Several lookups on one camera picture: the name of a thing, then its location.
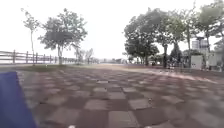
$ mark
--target grass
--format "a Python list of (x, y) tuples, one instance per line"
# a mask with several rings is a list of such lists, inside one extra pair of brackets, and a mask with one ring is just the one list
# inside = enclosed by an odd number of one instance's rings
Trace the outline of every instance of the grass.
[(30, 71), (30, 72), (51, 72), (67, 68), (66, 65), (35, 65), (26, 67), (16, 67), (16, 70)]

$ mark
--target gray paving stone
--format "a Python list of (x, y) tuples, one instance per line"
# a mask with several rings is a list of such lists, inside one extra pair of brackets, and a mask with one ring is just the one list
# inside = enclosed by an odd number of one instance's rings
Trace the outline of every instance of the gray paving stone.
[(46, 89), (44, 90), (47, 94), (56, 94), (58, 92), (60, 92), (60, 89), (57, 88), (50, 88), (50, 89)]
[(90, 96), (90, 92), (88, 91), (76, 91), (73, 97), (83, 97), (88, 98)]
[(135, 81), (135, 79), (128, 79), (128, 82), (133, 82)]
[(193, 98), (197, 98), (201, 96), (201, 94), (199, 94), (198, 92), (185, 92), (185, 94)]
[(99, 83), (99, 84), (107, 84), (108, 81), (101, 81), (101, 80), (99, 80), (97, 83)]
[(146, 87), (147, 89), (149, 90), (153, 90), (153, 91), (161, 91), (163, 90), (162, 87), (159, 87), (159, 86), (149, 86), (149, 87)]
[(108, 128), (137, 128), (139, 124), (136, 117), (129, 111), (110, 111)]
[(54, 121), (60, 124), (74, 125), (77, 118), (79, 117), (79, 110), (58, 108), (47, 120)]
[(144, 87), (144, 85), (142, 85), (142, 84), (131, 84), (131, 86), (133, 86), (133, 87)]
[(132, 107), (132, 109), (135, 109), (135, 110), (151, 107), (148, 100), (146, 100), (146, 99), (129, 100), (128, 102), (129, 102), (130, 106)]
[(88, 110), (107, 110), (107, 101), (105, 100), (89, 100), (85, 109)]
[(184, 101), (176, 96), (162, 96), (161, 98), (172, 103), (172, 104), (176, 104), (176, 103), (180, 103), (180, 102)]
[(148, 84), (147, 81), (139, 81), (139, 84)]
[(54, 84), (44, 84), (44, 87), (46, 87), (46, 88), (53, 88), (53, 87), (55, 87), (55, 85)]
[(179, 86), (177, 85), (166, 85), (168, 88), (172, 88), (172, 89), (178, 89)]
[(93, 86), (96, 86), (96, 84), (95, 83), (86, 83), (85, 86), (93, 87)]
[(206, 111), (196, 111), (191, 114), (191, 117), (204, 126), (212, 128), (221, 128), (224, 126), (222, 123), (223, 119), (220, 119)]
[(34, 100), (26, 100), (26, 104), (28, 106), (28, 108), (33, 109), (34, 107), (36, 107), (39, 102), (34, 101)]
[(124, 92), (137, 92), (137, 90), (133, 87), (126, 87), (123, 88)]
[(188, 90), (188, 91), (197, 91), (197, 89), (193, 88), (193, 87), (186, 87), (186, 90)]
[(175, 128), (175, 127), (169, 122), (166, 122), (159, 125), (152, 125), (152, 126), (144, 127), (144, 128)]
[(37, 91), (31, 91), (31, 90), (26, 90), (24, 91), (24, 95), (26, 98), (32, 98), (33, 96), (35, 96), (37, 94)]
[(118, 88), (118, 87), (120, 87), (120, 86), (117, 85), (117, 84), (109, 84), (109, 85), (107, 86), (107, 88)]
[(146, 98), (149, 98), (149, 99), (153, 99), (156, 95), (155, 95), (155, 93), (153, 93), (153, 92), (141, 92), (141, 94), (144, 96), (144, 97), (146, 97)]
[(109, 99), (126, 99), (126, 96), (123, 92), (109, 92)]
[(47, 103), (52, 105), (61, 105), (66, 101), (66, 97), (63, 96), (53, 96), (47, 100)]
[(96, 87), (93, 89), (94, 92), (107, 92), (106, 88)]

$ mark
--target fence post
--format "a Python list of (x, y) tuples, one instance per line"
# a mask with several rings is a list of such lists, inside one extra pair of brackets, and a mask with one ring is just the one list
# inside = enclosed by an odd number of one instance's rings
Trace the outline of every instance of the fence post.
[(16, 50), (13, 51), (12, 54), (12, 63), (15, 64), (15, 60), (16, 60)]
[(36, 64), (38, 62), (38, 53), (36, 53)]
[(51, 64), (51, 55), (50, 55), (50, 64)]
[(28, 55), (29, 55), (29, 53), (28, 53), (28, 51), (26, 52), (26, 63), (28, 63)]
[(44, 64), (45, 64), (45, 54), (44, 54), (44, 60), (43, 61), (44, 61)]

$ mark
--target fence railing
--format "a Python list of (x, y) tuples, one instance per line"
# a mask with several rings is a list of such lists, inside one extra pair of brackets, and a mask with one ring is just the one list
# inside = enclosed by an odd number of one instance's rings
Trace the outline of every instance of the fence railing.
[[(36, 54), (19, 53), (15, 50), (13, 52), (8, 51), (0, 51), (0, 64), (56, 64), (58, 63), (59, 58), (56, 56), (46, 56)], [(74, 58), (62, 58), (63, 63), (75, 63), (76, 60)]]

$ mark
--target walkway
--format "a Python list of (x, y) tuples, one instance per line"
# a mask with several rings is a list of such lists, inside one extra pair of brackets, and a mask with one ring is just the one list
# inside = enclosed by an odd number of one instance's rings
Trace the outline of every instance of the walkway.
[(100, 68), (20, 71), (19, 77), (40, 128), (224, 127), (218, 77)]

